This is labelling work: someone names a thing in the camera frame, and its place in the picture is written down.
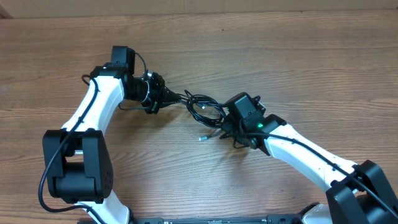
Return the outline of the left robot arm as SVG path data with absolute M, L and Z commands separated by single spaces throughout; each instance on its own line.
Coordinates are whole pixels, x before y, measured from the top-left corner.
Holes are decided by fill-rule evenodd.
M 51 213 L 83 209 L 95 223 L 135 223 L 131 209 L 113 191 L 113 167 L 104 135 L 124 100 L 156 114 L 179 103 L 181 96 L 165 86 L 155 72 L 134 77 L 138 53 L 127 46 L 112 48 L 111 60 L 87 76 L 88 91 L 74 115 L 42 140 L 45 170 L 38 199 Z

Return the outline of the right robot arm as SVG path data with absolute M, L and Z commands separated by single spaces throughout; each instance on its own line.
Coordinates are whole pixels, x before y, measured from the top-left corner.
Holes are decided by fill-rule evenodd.
M 222 125 L 226 135 L 284 161 L 325 193 L 327 203 L 306 208 L 299 223 L 397 223 L 397 196 L 373 161 L 357 164 L 328 152 L 286 120 L 265 116 L 258 96 L 242 92 L 221 108 L 228 111 Z

